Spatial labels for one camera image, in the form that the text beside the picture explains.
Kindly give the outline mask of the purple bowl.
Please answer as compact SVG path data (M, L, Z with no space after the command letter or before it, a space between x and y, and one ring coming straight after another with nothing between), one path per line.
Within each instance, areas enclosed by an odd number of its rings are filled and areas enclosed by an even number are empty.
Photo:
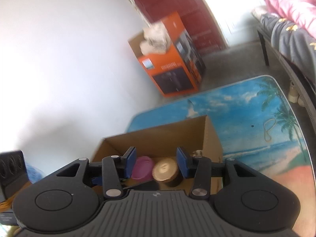
M150 157L148 156L138 157L135 162L131 178L138 182L149 181L153 179L152 177L153 167L154 167L154 161Z

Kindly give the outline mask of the gold lid black jar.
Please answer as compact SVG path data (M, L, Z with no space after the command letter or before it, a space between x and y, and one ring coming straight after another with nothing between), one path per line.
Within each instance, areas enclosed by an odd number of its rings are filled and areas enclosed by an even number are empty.
M164 158L157 162L152 169L155 181L167 187L176 187L183 181L177 162L173 158Z

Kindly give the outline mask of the white power adapter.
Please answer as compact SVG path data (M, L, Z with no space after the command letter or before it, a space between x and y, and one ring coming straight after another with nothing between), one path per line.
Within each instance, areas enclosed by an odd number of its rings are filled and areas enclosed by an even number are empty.
M195 150L193 152L193 157L201 158L203 156L202 150Z

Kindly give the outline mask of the brown cardboard box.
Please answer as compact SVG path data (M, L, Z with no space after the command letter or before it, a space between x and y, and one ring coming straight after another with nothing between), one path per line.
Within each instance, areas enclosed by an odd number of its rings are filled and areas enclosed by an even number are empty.
M122 156L130 147L136 148L137 158L148 156L154 161L154 165L164 158L173 158L176 161L178 147L183 147L192 157L195 150L202 150L203 157L209 158L212 164L221 163L223 157L223 149L210 118L201 116L107 137L101 142L93 161L99 162L102 168L104 157ZM96 189L103 193L102 169L100 174L100 177L94 177L94 181L98 184ZM220 175L212 168L211 196L220 189L219 177ZM167 187L154 179L138 182L130 177L129 179L122 179L120 182L124 195L130 190L152 191L157 194L165 190L182 190L189 195L192 185L192 179L185 178L176 187Z

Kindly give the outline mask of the blue water jug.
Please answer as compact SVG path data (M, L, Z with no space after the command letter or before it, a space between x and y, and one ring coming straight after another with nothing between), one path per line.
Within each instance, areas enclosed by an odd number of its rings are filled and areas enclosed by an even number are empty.
M26 171L31 183L36 183L45 177L44 173L41 170L31 166L28 163L26 163Z

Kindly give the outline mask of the rubber band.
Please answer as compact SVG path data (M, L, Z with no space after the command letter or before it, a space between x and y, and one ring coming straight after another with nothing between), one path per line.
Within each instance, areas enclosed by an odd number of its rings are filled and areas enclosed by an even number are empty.
M275 118L269 118L263 122L263 138L267 143L270 143L272 141L270 132L275 126L276 126Z

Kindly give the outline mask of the orange Philips box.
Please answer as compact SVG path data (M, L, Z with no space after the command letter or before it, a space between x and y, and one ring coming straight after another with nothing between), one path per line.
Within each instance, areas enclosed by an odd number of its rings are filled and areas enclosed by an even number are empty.
M165 97L195 93L205 73L205 64L177 12L161 19L171 38L164 54L143 54L145 41L142 31L129 39L129 45L157 89Z

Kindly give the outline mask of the black speaker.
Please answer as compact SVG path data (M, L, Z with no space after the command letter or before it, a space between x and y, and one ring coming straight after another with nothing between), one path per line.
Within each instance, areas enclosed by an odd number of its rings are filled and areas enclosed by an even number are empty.
M0 197L4 202L29 182L21 150L1 152L0 174Z

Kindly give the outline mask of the beige cloth in box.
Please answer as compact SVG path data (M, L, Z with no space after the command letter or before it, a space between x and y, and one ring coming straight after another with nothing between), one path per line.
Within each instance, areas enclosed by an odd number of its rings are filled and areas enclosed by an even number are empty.
M143 29L144 40L140 43L141 53L148 54L166 54L171 45L171 38L163 24L157 22Z

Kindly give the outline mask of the grey blanket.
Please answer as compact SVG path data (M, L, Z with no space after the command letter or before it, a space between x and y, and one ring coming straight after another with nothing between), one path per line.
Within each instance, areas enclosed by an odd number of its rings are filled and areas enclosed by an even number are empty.
M270 13L261 15L260 23L272 47L315 84L315 38L295 23Z

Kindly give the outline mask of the dark red door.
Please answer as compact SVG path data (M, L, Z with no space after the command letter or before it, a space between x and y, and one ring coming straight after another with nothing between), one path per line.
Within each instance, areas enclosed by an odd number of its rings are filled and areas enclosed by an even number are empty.
M133 0L148 22L177 12L201 55L227 49L227 43L205 0Z

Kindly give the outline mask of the pink cloth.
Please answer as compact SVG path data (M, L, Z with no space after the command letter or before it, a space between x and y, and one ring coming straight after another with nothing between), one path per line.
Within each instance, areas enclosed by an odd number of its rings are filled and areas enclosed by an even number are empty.
M271 13L287 18L315 38L315 0L264 0Z

